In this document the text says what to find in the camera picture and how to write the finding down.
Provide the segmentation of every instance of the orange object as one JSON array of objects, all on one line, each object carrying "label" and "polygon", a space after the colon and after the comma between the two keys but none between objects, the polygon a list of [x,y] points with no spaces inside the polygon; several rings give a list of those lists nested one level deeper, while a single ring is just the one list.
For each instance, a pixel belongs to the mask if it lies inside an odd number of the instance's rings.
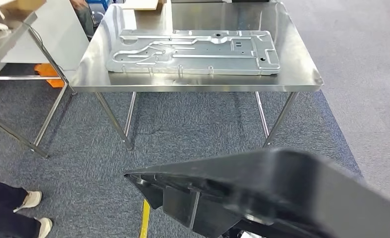
[{"label": "orange object", "polygon": [[[58,76],[55,69],[49,63],[36,64],[34,66],[34,71],[42,77]],[[62,88],[65,84],[62,79],[48,79],[46,82],[48,82],[53,88]]]}]

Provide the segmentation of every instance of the gray carpet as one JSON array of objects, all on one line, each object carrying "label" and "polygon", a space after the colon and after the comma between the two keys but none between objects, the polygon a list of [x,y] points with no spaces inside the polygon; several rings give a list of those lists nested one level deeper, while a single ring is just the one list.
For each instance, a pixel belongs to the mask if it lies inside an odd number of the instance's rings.
[{"label": "gray carpet", "polygon": [[[30,70],[24,67],[4,72]],[[0,118],[34,139],[58,92],[45,82],[0,82]],[[288,94],[261,96],[272,125]],[[131,94],[105,97],[124,125]],[[131,152],[94,95],[67,91],[42,140],[49,159],[0,130],[0,181],[43,191],[40,206],[21,212],[52,218],[50,238],[136,238],[142,196],[123,178],[125,170],[252,150],[264,141],[254,93],[140,93],[130,134]],[[274,145],[323,154],[360,176],[321,92],[300,93]],[[153,211],[148,236],[197,235]]]},{"label": "gray carpet", "polygon": [[282,0],[366,182],[390,197],[390,0]]}]

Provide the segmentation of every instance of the metal frame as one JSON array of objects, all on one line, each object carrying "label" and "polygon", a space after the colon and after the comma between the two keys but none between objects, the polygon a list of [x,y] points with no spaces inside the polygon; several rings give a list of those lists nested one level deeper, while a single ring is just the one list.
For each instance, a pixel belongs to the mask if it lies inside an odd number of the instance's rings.
[{"label": "metal frame", "polygon": [[[125,143],[126,148],[128,150],[132,150],[133,145],[129,140],[128,134],[129,134],[129,129],[130,129],[130,123],[132,120],[133,108],[135,106],[136,92],[132,93],[132,98],[130,101],[128,116],[126,119],[126,125],[125,125],[124,129],[122,129],[122,127],[120,126],[119,121],[114,116],[114,114],[113,114],[109,104],[107,103],[106,99],[104,98],[104,96],[100,92],[96,92],[95,94],[96,94],[96,97],[99,100],[100,104],[102,105],[103,110],[105,111],[105,113],[109,117],[109,120],[112,123],[113,127],[116,129],[116,131],[119,133],[120,138]],[[290,93],[290,95],[288,96],[288,99],[287,99],[286,103],[284,104],[284,107],[282,108],[274,126],[272,127],[271,131],[269,131],[268,124],[266,123],[265,114],[263,112],[263,107],[262,107],[262,102],[261,102],[259,92],[255,92],[259,115],[260,115],[261,122],[262,122],[262,128],[263,128],[263,132],[265,135],[265,143],[263,144],[262,147],[265,147],[265,146],[268,146],[271,144],[279,127],[282,125],[282,122],[284,121],[289,109],[291,108],[291,106],[294,103],[295,99],[297,98],[298,94],[299,94],[299,92],[291,92]]]},{"label": "metal frame", "polygon": [[64,93],[65,93],[65,91],[66,91],[66,89],[68,87],[68,85],[69,85],[69,82],[66,79],[66,76],[61,71],[59,65],[55,62],[55,60],[52,58],[50,53],[47,51],[46,47],[43,45],[43,41],[40,38],[40,36],[38,35],[38,33],[35,32],[35,30],[30,28],[30,27],[28,28],[28,32],[30,33],[30,35],[33,38],[33,40],[35,41],[36,45],[42,51],[43,55],[47,58],[49,63],[55,69],[55,71],[59,75],[59,77],[39,77],[39,76],[34,76],[34,75],[30,75],[30,76],[1,76],[0,80],[46,80],[46,79],[54,79],[54,78],[59,79],[59,78],[61,78],[64,81],[64,86],[62,87],[59,95],[57,96],[57,98],[56,98],[52,108],[49,111],[48,116],[46,117],[45,121],[43,122],[43,125],[40,128],[40,131],[37,134],[37,137],[36,137],[36,139],[34,140],[33,143],[30,142],[29,140],[27,140],[22,135],[20,135],[14,129],[9,127],[2,120],[0,120],[0,128],[2,130],[4,130],[6,133],[8,133],[8,134],[12,135],[13,137],[15,137],[17,140],[22,142],[27,147],[29,147],[33,152],[36,152],[40,156],[42,156],[44,158],[47,158],[49,155],[45,151],[41,150],[38,146],[39,146],[39,144],[40,144],[40,142],[41,142],[41,140],[43,138],[43,135],[45,134],[45,132],[46,132],[48,126],[49,126],[50,121],[52,120],[53,115],[55,114],[55,111],[56,111],[57,107],[59,106],[59,103],[60,103],[60,101],[61,101],[61,99],[62,99],[62,97],[63,97],[63,95],[64,95]]},{"label": "metal frame", "polygon": [[122,127],[120,126],[119,121],[114,116],[109,104],[107,103],[107,101],[104,98],[104,96],[102,95],[102,93],[96,92],[95,94],[96,94],[96,97],[99,100],[100,104],[102,105],[103,110],[105,111],[105,113],[109,117],[110,122],[113,124],[113,127],[116,129],[116,131],[119,133],[120,138],[125,143],[126,148],[128,150],[132,150],[133,145],[128,138],[128,133],[129,133],[129,129],[130,129],[130,123],[132,120],[133,107],[135,106],[136,92],[132,93],[132,98],[130,101],[130,106],[129,106],[129,111],[128,111],[128,117],[126,118],[125,129],[122,129]]}]

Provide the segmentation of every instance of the table top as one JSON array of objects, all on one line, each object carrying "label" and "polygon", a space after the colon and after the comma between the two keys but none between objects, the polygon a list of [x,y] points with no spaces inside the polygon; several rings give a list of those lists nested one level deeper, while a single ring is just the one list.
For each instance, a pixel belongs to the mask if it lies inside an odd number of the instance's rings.
[{"label": "table top", "polygon": [[[123,29],[269,31],[281,64],[274,75],[113,73],[105,67]],[[70,86],[78,92],[317,91],[323,81],[285,6],[267,3],[166,3],[161,11],[125,10],[112,4]]]},{"label": "table top", "polygon": [[23,14],[10,14],[9,12],[4,15],[5,20],[3,22],[11,30],[11,34],[0,39],[0,61],[14,47],[17,40],[28,30],[29,25],[37,19],[37,15],[34,12],[28,16]]}]

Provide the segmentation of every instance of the white sneaker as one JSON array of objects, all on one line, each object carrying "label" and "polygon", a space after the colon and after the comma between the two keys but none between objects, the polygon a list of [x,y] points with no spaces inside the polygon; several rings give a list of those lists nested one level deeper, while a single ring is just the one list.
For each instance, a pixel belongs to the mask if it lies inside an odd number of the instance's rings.
[{"label": "white sneaker", "polygon": [[23,208],[32,208],[39,205],[40,201],[42,201],[42,192],[40,191],[27,191],[28,195],[25,197],[23,201],[23,205],[16,208],[14,212],[18,212]]},{"label": "white sneaker", "polygon": [[49,218],[46,217],[41,218],[38,221],[41,223],[38,238],[45,238],[48,236],[49,232],[51,231],[53,223]]}]

